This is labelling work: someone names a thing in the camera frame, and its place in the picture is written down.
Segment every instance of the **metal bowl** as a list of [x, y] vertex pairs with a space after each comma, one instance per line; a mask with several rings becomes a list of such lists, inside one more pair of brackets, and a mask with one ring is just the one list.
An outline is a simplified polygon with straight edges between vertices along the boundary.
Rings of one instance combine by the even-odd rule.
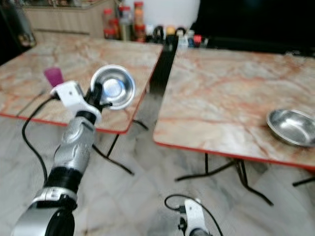
[[273, 133], [286, 143], [315, 147], [315, 119], [296, 110], [274, 110], [267, 115]]
[[121, 110], [130, 105], [135, 95], [135, 82], [129, 72], [119, 65], [106, 65], [98, 69], [92, 76], [91, 90], [94, 85], [103, 85], [100, 103], [111, 102], [111, 110]]

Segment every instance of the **metal table frame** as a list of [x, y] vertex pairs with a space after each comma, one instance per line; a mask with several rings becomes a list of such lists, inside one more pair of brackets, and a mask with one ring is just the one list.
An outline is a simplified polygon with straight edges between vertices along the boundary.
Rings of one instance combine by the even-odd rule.
[[240, 178], [240, 181], [242, 183], [242, 185], [251, 193], [256, 194], [257, 196], [259, 196], [260, 198], [262, 198], [267, 204], [269, 204], [270, 206], [273, 206], [274, 204], [272, 203], [272, 201], [270, 201], [265, 195], [263, 195], [262, 193], [252, 189], [251, 187], [249, 187], [248, 185], [248, 179], [247, 179], [247, 174], [246, 174], [246, 169], [245, 169], [245, 164], [244, 164], [244, 160], [242, 159], [233, 159], [232, 161], [226, 163], [225, 165], [209, 172], [209, 163], [208, 163], [208, 154], [205, 153], [205, 173], [204, 174], [196, 174], [196, 175], [186, 175], [186, 176], [182, 176], [179, 178], [176, 178], [175, 181], [182, 181], [184, 179], [191, 179], [191, 178], [201, 178], [201, 177], [208, 177], [208, 176], [212, 176], [215, 175], [221, 171], [224, 171], [225, 169], [235, 166], [236, 167], [236, 171], [237, 174]]
[[[133, 122], [133, 123], [136, 123], [136, 124], [138, 124], [138, 125], [140, 125], [140, 126], [142, 126], [146, 131], [149, 130], [149, 128], [148, 128], [143, 122], [141, 122], [141, 121], [139, 121], [139, 120], [133, 119], [132, 122]], [[111, 158], [109, 157], [110, 154], [112, 153], [112, 150], [114, 149], [114, 146], [115, 146], [115, 144], [116, 144], [116, 142], [117, 142], [119, 136], [120, 136], [120, 134], [116, 134], [116, 136], [115, 136], [115, 138], [114, 138], [114, 141], [112, 142], [112, 144], [111, 144], [111, 146], [110, 146], [110, 148], [109, 148], [109, 150], [108, 150], [108, 152], [107, 152], [106, 154], [103, 154], [95, 145], [93, 145], [93, 149], [94, 149], [99, 155], [101, 155], [105, 160], [107, 160], [107, 161], [111, 162], [112, 164], [114, 164], [114, 165], [116, 165], [116, 166], [122, 168], [122, 169], [123, 169], [124, 171], [126, 171], [128, 174], [130, 174], [130, 175], [133, 176], [133, 175], [134, 175], [134, 172], [133, 172], [133, 171], [131, 171], [130, 169], [128, 169], [128, 168], [127, 168], [126, 166], [124, 166], [123, 164], [121, 164], [121, 163], [119, 163], [119, 162], [117, 162], [117, 161], [114, 161], [113, 159], [111, 159]]]
[[302, 184], [306, 184], [306, 183], [310, 183], [310, 182], [313, 182], [313, 181], [315, 181], [315, 176], [307, 178], [307, 179], [304, 179], [304, 180], [301, 180], [301, 181], [294, 182], [292, 185], [294, 187], [296, 187], [296, 186], [299, 186], [299, 185], [302, 185]]

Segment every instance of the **wooden cabinet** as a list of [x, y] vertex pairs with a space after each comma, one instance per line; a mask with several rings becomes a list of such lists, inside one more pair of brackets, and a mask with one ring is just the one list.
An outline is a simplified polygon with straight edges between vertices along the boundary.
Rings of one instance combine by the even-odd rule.
[[39, 42], [59, 34], [103, 38], [103, 10], [114, 6], [114, 0], [99, 0], [87, 7], [25, 6], [24, 12]]

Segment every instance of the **pink cup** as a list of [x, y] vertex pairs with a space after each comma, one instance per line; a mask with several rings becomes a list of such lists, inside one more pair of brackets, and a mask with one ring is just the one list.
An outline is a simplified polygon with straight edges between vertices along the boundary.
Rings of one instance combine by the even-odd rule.
[[50, 67], [44, 71], [44, 74], [52, 87], [63, 83], [63, 74], [59, 67]]

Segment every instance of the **black cable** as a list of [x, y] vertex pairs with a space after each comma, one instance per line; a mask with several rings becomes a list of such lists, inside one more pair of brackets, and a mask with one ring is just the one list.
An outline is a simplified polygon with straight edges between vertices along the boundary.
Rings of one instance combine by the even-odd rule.
[[215, 223], [217, 229], [218, 229], [218, 232], [220, 234], [220, 236], [223, 236], [223, 233], [221, 231], [221, 228], [219, 226], [219, 224], [217, 223], [216, 219], [214, 218], [214, 216], [211, 214], [211, 212], [201, 203], [199, 203], [196, 199], [192, 198], [192, 197], [189, 197], [187, 195], [184, 195], [184, 194], [171, 194], [169, 195], [168, 197], [165, 198], [164, 200], [164, 205], [170, 209], [170, 210], [173, 210], [173, 211], [180, 211], [180, 208], [174, 208], [174, 207], [171, 207], [170, 205], [167, 204], [167, 200], [170, 199], [170, 198], [173, 198], [173, 197], [181, 197], [181, 198], [186, 198], [186, 199], [191, 199], [193, 200], [195, 203], [197, 203], [198, 205], [200, 205], [208, 214], [209, 216], [212, 218], [213, 222]]
[[95, 146], [95, 144], [92, 145], [92, 148], [100, 155], [102, 156], [104, 159], [108, 160], [109, 162], [113, 163], [114, 165], [119, 166], [120, 168], [124, 169], [126, 172], [128, 172], [130, 175], [134, 176], [134, 172], [132, 172], [130, 169], [128, 169], [126, 166], [124, 166], [123, 164], [114, 161], [112, 159], [110, 159], [108, 156], [106, 156], [103, 152], [101, 152], [97, 146]]
[[43, 158], [41, 157], [41, 155], [37, 152], [37, 150], [33, 147], [33, 145], [28, 141], [26, 134], [25, 134], [25, 130], [26, 127], [28, 125], [28, 123], [30, 122], [30, 120], [50, 101], [56, 99], [57, 97], [52, 96], [50, 98], [48, 98], [47, 100], [45, 100], [44, 102], [42, 102], [36, 109], [35, 111], [33, 111], [33, 113], [30, 115], [30, 117], [28, 117], [28, 119], [25, 121], [23, 128], [22, 128], [22, 137], [24, 142], [26, 143], [26, 145], [34, 152], [34, 154], [36, 155], [36, 157], [38, 158], [41, 168], [43, 170], [43, 174], [44, 174], [44, 184], [47, 182], [47, 169], [45, 166], [45, 163], [43, 161]]

